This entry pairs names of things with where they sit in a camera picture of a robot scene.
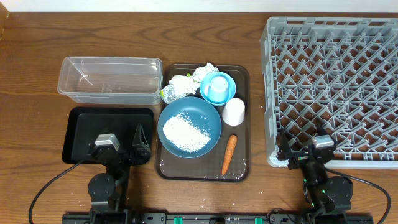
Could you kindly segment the light blue bowl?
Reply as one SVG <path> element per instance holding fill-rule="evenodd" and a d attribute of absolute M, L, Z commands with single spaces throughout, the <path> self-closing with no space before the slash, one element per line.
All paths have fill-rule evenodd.
<path fill-rule="evenodd" d="M 228 95 L 228 98 L 223 103 L 213 103 L 208 98 L 208 87 L 209 87 L 210 81 L 211 81 L 211 79 L 213 77 L 216 77 L 216 76 L 223 76 L 228 81 L 229 95 Z M 230 75 L 228 75 L 227 73 L 224 73 L 224 72 L 212 72 L 212 73 L 209 73 L 202 80 L 201 85 L 200 85 L 200 93 L 201 93 L 201 96 L 203 97 L 203 99 L 205 99 L 207 102 L 211 103 L 212 105 L 222 106 L 222 105 L 225 105 L 230 99 L 232 99 L 234 97 L 234 95 L 236 93 L 236 84 L 235 84 L 235 81 L 233 80 L 233 78 Z"/>

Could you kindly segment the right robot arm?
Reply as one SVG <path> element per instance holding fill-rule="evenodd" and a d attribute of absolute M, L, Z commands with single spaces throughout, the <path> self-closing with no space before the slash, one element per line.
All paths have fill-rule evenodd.
<path fill-rule="evenodd" d="M 295 223 L 347 223 L 345 211 L 351 208 L 353 183 L 346 177 L 329 177 L 325 164 L 335 158 L 337 141 L 319 124 L 317 135 L 300 151 L 289 146 L 286 132 L 280 132 L 277 159 L 288 161 L 288 169 L 300 169 L 303 190 L 312 208 L 295 218 Z"/>

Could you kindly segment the light blue cup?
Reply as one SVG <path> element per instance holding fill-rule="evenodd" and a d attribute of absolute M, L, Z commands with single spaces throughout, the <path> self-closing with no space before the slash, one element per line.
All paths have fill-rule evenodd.
<path fill-rule="evenodd" d="M 223 76 L 213 77 L 208 87 L 208 98 L 213 103 L 223 103 L 229 95 L 228 81 Z"/>

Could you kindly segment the pile of white rice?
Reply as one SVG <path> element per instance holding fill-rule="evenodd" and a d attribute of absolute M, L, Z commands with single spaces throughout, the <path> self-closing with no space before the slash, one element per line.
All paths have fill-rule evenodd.
<path fill-rule="evenodd" d="M 211 140 L 210 135 L 196 127 L 187 113 L 177 114 L 163 125 L 165 138 L 177 149 L 184 152 L 197 152 Z"/>

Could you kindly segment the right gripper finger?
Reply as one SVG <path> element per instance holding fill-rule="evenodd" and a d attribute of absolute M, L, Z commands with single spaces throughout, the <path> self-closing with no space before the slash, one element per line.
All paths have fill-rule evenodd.
<path fill-rule="evenodd" d="M 289 140 L 283 130 L 280 132 L 280 146 L 276 157 L 279 161 L 289 160 L 292 157 Z"/>
<path fill-rule="evenodd" d="M 328 136 L 329 135 L 320 123 L 316 123 L 315 127 L 317 129 L 317 136 Z"/>

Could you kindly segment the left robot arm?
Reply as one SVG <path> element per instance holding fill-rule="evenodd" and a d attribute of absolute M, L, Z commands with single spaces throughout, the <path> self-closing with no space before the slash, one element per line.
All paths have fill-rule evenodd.
<path fill-rule="evenodd" d="M 151 149 L 141 124 L 137 125 L 132 143 L 122 147 L 113 133 L 100 134 L 88 155 L 106 167 L 88 184 L 91 197 L 89 223 L 137 223 L 139 215 L 125 207 L 130 167 L 146 164 Z"/>

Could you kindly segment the pink white cup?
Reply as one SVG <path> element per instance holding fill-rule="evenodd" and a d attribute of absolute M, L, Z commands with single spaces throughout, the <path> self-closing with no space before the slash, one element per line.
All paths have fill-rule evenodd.
<path fill-rule="evenodd" d="M 244 101 L 239 98 L 232 98 L 225 104 L 222 119 L 230 126 L 238 126 L 244 121 L 244 115 Z"/>

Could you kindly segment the dark blue plate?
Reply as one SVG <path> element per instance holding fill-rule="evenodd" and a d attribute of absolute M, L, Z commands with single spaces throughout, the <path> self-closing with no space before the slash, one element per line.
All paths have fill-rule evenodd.
<path fill-rule="evenodd" d="M 184 152 L 165 138 L 163 125 L 168 119 L 180 113 L 187 113 L 196 127 L 204 129 L 210 135 L 211 140 L 203 149 L 193 153 Z M 159 117 L 157 130 L 158 137 L 166 150 L 175 156 L 191 159 L 205 155 L 216 146 L 221 136 L 222 125 L 220 115 L 213 105 L 201 98 L 189 96 L 176 100 L 164 108 Z"/>

